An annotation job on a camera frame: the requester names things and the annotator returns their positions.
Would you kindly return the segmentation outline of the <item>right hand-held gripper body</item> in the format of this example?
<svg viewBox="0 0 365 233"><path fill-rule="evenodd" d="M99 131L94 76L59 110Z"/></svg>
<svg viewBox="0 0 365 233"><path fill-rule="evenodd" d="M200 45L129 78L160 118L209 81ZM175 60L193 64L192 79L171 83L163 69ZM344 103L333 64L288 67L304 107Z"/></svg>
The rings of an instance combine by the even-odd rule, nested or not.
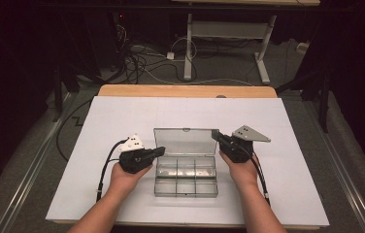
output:
<svg viewBox="0 0 365 233"><path fill-rule="evenodd" d="M271 142L267 136L247 125L239 127L228 136L231 137L232 142L227 145L219 144L219 147L234 163L245 163L252 158L254 153L254 142Z"/></svg>

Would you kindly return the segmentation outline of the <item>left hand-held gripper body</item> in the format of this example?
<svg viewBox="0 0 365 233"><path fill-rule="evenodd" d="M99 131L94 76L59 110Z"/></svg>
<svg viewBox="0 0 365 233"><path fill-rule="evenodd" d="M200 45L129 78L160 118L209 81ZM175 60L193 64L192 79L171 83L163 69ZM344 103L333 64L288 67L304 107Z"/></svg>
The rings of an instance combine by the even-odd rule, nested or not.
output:
<svg viewBox="0 0 365 233"><path fill-rule="evenodd" d="M149 167L155 159L154 150L146 149L137 134L129 137L118 151L122 170L130 174L136 174Z"/></svg>

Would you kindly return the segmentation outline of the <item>clear plastic compartment box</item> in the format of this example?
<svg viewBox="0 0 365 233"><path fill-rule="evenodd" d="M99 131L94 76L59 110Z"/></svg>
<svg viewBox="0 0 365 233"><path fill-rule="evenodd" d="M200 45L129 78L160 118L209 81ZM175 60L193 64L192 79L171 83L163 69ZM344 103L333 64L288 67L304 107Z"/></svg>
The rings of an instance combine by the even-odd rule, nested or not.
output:
<svg viewBox="0 0 365 233"><path fill-rule="evenodd" d="M212 129L155 128L156 197L216 198L216 140Z"/></svg>

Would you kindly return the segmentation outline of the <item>person's left hand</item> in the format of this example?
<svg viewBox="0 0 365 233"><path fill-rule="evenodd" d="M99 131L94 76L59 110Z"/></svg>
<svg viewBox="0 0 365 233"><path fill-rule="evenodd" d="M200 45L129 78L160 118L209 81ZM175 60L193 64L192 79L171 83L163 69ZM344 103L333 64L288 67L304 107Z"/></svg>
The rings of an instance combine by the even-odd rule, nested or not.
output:
<svg viewBox="0 0 365 233"><path fill-rule="evenodd" d="M113 166L108 193L129 194L149 170L151 166L144 168L136 174L125 172L119 163Z"/></svg>

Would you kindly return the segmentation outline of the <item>person's right hand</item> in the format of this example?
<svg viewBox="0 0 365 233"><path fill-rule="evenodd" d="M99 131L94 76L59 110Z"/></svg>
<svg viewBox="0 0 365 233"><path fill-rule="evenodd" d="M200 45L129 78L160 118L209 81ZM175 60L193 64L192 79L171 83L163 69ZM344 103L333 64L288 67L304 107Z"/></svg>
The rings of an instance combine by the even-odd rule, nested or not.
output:
<svg viewBox="0 0 365 233"><path fill-rule="evenodd" d="M228 165L230 176L239 190L258 189L257 171L250 160L234 163L222 150L219 154Z"/></svg>

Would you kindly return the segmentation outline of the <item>black metal stand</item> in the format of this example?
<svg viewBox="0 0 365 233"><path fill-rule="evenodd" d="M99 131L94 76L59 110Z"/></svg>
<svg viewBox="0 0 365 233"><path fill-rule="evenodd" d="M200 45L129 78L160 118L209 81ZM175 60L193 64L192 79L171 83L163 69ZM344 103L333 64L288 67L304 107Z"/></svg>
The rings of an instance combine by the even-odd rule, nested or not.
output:
<svg viewBox="0 0 365 233"><path fill-rule="evenodd" d="M63 112L63 89L65 87L69 93L78 93L80 84L78 77L83 76L92 83L104 84L100 77L85 71L72 63L58 63L53 70L53 93L55 104L54 122L62 118Z"/></svg>
<svg viewBox="0 0 365 233"><path fill-rule="evenodd" d="M330 90L330 70L327 65L320 65L306 75L296 76L292 81L275 88L277 94L286 90L300 90L303 101L313 101L317 99L318 123L324 133L328 132L327 112Z"/></svg>

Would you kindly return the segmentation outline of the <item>white frame desk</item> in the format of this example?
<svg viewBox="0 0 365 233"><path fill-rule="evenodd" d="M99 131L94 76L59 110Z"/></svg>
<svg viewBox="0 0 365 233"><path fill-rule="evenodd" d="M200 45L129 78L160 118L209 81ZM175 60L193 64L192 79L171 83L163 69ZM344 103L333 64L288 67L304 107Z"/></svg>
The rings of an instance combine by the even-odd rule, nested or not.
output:
<svg viewBox="0 0 365 233"><path fill-rule="evenodd" d="M174 2L184 3L186 7L199 7L204 4L206 7L271 7L274 10L280 8L296 7L297 9L306 10L308 7L317 7L320 0L173 0ZM193 58L197 52L197 47L193 42L194 38L222 38L222 39L247 39L261 40L260 51L253 54L253 59L259 72L259 77L264 84L269 84L270 78L264 64L264 55L268 47L277 14L270 14L266 22L239 22L227 21L222 19L194 19L193 13L187 14L186 24L186 48L184 56L183 79L192 81L194 75Z"/></svg>

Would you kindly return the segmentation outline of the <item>metal floor rail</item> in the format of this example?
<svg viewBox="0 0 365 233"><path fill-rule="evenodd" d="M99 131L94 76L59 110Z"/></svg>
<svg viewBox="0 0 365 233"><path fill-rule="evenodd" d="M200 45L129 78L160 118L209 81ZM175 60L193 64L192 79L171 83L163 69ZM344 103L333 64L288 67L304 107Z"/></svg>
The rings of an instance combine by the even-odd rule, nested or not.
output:
<svg viewBox="0 0 365 233"><path fill-rule="evenodd" d="M62 98L62 111L59 114L52 114L51 119L44 123L46 131L41 133L42 141L33 156L30 165L24 173L24 177L18 184L16 192L7 208L0 216L0 233L9 233L17 215L19 214L38 174L48 156L50 146L54 143L55 135L62 125L63 118L68 114L68 110L72 107L77 93L67 93Z"/></svg>
<svg viewBox="0 0 365 233"><path fill-rule="evenodd" d="M314 122L316 131L320 135L322 142L327 148L328 158L331 162L331 166L333 167L336 177L346 195L346 199L348 200L350 208L355 214L363 233L365 233L365 201L357 187L354 185L353 180L349 176L348 170L344 165L340 155L338 154L334 144L332 143L329 135L323 131L322 127L318 123L315 106L311 102L306 102L305 107L311 116L312 121Z"/></svg>

